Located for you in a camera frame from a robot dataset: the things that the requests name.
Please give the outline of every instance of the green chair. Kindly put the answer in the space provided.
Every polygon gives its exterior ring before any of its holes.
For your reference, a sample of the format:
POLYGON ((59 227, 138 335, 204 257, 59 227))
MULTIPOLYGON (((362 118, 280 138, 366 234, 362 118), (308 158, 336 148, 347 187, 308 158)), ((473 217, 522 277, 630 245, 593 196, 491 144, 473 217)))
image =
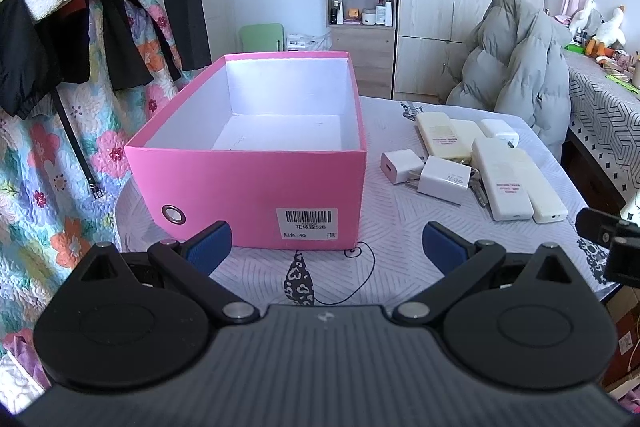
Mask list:
POLYGON ((243 53, 282 52, 284 28, 282 24, 254 24, 240 28, 240 45, 243 53))

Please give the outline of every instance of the stuffed duck toy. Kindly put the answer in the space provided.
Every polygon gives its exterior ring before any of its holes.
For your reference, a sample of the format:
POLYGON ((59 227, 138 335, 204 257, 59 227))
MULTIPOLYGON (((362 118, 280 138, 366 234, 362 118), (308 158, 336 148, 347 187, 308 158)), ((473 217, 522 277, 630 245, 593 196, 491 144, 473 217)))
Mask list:
POLYGON ((625 34, 620 29, 620 25, 625 18, 625 7, 620 6, 613 10, 613 17, 605 23, 602 23, 596 35, 587 45, 585 50, 587 55, 596 56, 604 55, 604 50, 609 48, 614 42, 620 42, 623 46, 626 44, 625 34))
POLYGON ((587 0, 584 3, 584 8, 574 15, 574 18, 571 20, 571 24, 569 24, 569 31, 571 32, 572 37, 579 35, 587 27, 587 24, 589 24, 589 17, 595 7, 595 0, 587 0))

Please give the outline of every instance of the table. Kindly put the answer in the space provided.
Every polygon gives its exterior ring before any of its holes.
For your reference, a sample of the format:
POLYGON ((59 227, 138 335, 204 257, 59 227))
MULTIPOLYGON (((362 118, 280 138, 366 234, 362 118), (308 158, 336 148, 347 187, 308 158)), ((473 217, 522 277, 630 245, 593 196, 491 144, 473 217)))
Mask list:
MULTIPOLYGON (((561 223, 537 225, 533 220, 498 223, 478 205, 469 190, 462 206, 393 186, 380 169, 383 152, 413 149, 426 152, 415 127, 423 111, 451 118, 482 120, 495 114, 463 107, 401 103, 361 97, 367 136, 367 169, 360 222, 361 242, 354 251, 286 251, 236 248, 212 278, 258 306, 382 304, 388 309, 419 293, 442 274, 422 251, 422 229, 438 221, 468 241, 493 239, 508 251, 533 252, 546 241, 560 244, 589 286, 601 291, 606 252, 578 237, 575 216, 586 205, 551 153, 523 120, 499 115, 520 134, 520 145, 532 157, 569 210, 561 223)), ((152 221, 133 181, 124 188, 115 211, 123 251, 144 251, 166 237, 152 221)))
POLYGON ((640 224, 640 100, 609 80, 585 55, 565 51, 569 66, 572 141, 610 180, 627 205, 622 217, 640 224))

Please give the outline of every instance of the shelf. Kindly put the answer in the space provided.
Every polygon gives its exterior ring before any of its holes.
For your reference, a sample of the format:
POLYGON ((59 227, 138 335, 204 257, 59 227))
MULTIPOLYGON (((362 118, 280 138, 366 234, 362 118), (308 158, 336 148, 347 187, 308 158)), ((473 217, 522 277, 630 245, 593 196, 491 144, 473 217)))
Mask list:
POLYGON ((396 30, 394 26, 391 26, 391 28, 388 28, 387 26, 383 26, 382 24, 376 24, 375 26, 367 26, 364 24, 329 24, 329 28, 340 28, 340 29, 353 28, 355 30, 377 30, 377 31, 381 31, 381 30, 395 31, 396 30))

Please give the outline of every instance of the shoebox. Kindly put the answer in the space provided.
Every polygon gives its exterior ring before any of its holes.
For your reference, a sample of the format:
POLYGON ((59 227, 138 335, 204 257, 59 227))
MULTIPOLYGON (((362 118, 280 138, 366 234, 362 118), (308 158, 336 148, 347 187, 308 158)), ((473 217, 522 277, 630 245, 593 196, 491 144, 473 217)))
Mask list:
POLYGON ((345 52, 226 55, 125 151, 170 237, 223 219, 238 247, 344 250, 358 240, 367 150, 345 52))
POLYGON ((616 324, 618 347, 602 379, 602 386, 609 389, 612 384, 625 379, 640 366, 638 328, 640 319, 640 290, 624 286, 607 303, 607 310, 616 324))

